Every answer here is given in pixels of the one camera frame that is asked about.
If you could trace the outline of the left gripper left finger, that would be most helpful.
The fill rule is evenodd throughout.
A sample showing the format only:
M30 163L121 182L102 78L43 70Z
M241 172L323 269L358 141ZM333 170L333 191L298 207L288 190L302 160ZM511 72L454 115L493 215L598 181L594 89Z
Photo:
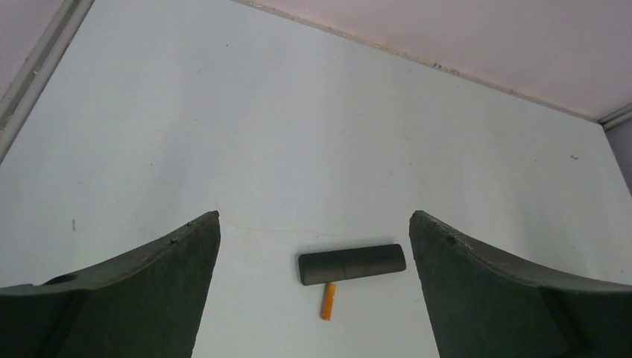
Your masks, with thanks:
M3 357L190 357L221 243L216 211L41 285L1 289Z

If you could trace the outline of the black remote control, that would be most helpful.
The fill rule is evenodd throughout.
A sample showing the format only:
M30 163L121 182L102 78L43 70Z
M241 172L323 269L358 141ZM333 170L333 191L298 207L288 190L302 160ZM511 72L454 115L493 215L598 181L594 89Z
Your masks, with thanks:
M297 263L304 286L392 274L407 267L399 244L301 254Z

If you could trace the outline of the orange battery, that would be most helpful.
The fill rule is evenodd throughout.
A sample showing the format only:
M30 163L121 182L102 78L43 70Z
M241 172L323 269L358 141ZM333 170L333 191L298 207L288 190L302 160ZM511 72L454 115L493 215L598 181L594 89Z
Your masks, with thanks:
M335 300L337 286L334 283L327 283L324 288L323 301L320 311L320 317L324 321L330 321L332 317L332 309Z

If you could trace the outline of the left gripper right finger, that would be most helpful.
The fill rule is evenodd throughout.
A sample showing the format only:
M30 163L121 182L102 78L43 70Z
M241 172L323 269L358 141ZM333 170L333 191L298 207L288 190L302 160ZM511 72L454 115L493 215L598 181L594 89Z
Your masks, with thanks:
M416 211L409 236L441 357L629 357L631 287L542 266Z

